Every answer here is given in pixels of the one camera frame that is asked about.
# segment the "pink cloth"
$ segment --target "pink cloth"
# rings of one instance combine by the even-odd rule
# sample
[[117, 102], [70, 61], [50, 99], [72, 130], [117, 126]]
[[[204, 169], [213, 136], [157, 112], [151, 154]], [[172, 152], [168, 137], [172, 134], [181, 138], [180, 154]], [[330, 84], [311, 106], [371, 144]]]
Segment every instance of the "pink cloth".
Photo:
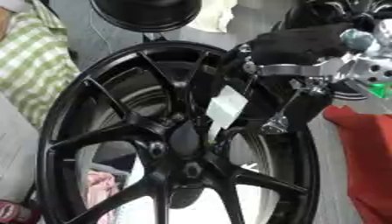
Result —
[[[87, 176], [87, 208], [102, 202], [103, 200], [118, 193], [115, 177], [102, 171], [90, 171]], [[114, 211], [104, 214], [98, 224], [110, 224], [114, 222]]]

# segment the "red cloth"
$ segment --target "red cloth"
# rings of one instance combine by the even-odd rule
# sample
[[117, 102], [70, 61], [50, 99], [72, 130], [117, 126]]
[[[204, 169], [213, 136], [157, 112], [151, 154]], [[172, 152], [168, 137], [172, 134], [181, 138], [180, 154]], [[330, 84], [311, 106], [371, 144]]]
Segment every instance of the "red cloth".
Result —
[[324, 112], [339, 128], [348, 195], [364, 223], [392, 223], [392, 115], [363, 115], [345, 106]]

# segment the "wheel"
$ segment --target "wheel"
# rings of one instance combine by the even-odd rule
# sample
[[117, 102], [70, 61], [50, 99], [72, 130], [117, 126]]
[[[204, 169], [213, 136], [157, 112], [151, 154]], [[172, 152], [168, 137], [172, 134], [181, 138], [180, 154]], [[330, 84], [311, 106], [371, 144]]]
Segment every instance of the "wheel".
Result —
[[[234, 126], [216, 143], [207, 141], [211, 121], [204, 114], [224, 53], [179, 41], [136, 45], [71, 83], [53, 104], [39, 140], [38, 200], [46, 222], [96, 223], [148, 198], [155, 207], [148, 216], [164, 224], [215, 193], [224, 212], [215, 223], [312, 223], [319, 162], [308, 129], [260, 136]], [[87, 209], [89, 170], [112, 165], [129, 173], [137, 164], [143, 167], [139, 180], [131, 184], [123, 175], [119, 193]], [[256, 206], [242, 203], [243, 192]], [[211, 205], [207, 198], [203, 206]], [[258, 214], [250, 217], [247, 211], [255, 208]], [[209, 212], [187, 222], [211, 221], [218, 209]]]

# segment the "black alloy wheel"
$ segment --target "black alloy wheel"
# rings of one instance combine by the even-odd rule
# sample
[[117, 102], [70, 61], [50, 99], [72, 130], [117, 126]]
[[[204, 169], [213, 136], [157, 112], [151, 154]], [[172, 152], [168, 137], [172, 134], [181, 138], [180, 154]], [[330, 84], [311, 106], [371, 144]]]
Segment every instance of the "black alloy wheel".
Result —
[[[217, 143], [206, 141], [211, 122], [204, 114], [224, 53], [180, 41], [136, 45], [103, 59], [74, 80], [53, 104], [39, 140], [37, 188], [46, 223], [96, 223], [107, 212], [147, 196], [154, 201], [156, 223], [166, 224], [172, 209], [187, 208], [208, 188], [219, 195], [230, 223], [242, 224], [246, 217], [237, 185], [278, 195], [262, 220], [312, 223], [319, 200], [319, 161], [308, 129], [260, 136], [234, 126]], [[145, 112], [151, 107], [153, 112]], [[192, 126], [197, 142], [186, 152], [172, 142], [184, 125]], [[243, 168], [229, 156], [238, 136], [256, 155], [258, 171]], [[82, 150], [96, 150], [107, 142], [132, 146], [144, 175], [87, 209], [78, 157]]]

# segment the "plaid shirt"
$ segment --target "plaid shirt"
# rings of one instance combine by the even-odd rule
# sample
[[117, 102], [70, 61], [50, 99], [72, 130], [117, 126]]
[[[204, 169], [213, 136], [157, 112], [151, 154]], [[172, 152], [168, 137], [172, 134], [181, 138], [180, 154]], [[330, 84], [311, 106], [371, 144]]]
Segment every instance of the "plaid shirt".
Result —
[[31, 5], [12, 17], [0, 42], [0, 91], [40, 128], [79, 70], [70, 60], [64, 25], [39, 0], [31, 0]]

